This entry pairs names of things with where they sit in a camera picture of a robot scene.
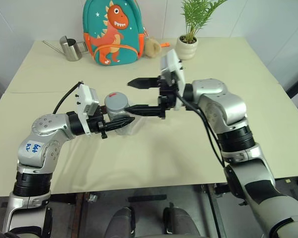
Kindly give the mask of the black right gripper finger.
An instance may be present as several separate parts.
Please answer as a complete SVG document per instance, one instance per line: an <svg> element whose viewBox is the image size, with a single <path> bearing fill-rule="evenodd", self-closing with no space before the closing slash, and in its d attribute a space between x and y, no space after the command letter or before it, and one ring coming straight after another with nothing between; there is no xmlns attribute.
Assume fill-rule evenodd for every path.
<svg viewBox="0 0 298 238"><path fill-rule="evenodd" d="M125 108L125 111L143 117L159 117L161 114L160 106L133 105Z"/></svg>
<svg viewBox="0 0 298 238"><path fill-rule="evenodd" d="M129 81L127 85L137 89L158 88L160 77L139 77Z"/></svg>

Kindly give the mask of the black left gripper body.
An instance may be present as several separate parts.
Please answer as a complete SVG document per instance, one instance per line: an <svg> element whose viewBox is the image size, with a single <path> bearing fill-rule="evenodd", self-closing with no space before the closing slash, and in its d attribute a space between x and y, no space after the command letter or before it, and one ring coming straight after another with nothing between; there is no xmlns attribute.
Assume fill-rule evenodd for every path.
<svg viewBox="0 0 298 238"><path fill-rule="evenodd" d="M105 132L105 119L103 114L103 106L98 106L93 115L88 116L87 124L90 132L101 133L101 138L106 139L107 134Z"/></svg>

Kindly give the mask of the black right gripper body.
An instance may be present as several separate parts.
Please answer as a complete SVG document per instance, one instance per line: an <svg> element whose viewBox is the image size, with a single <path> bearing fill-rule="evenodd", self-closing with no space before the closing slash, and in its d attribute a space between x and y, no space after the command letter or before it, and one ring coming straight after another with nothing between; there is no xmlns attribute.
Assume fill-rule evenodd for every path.
<svg viewBox="0 0 298 238"><path fill-rule="evenodd" d="M178 76L176 74L171 74L170 80L170 85L168 84L168 81L163 78L163 76L160 76L158 80L158 106L160 108L158 117L161 119L165 119L165 111L175 108L176 105L176 93L179 91L177 83Z"/></svg>

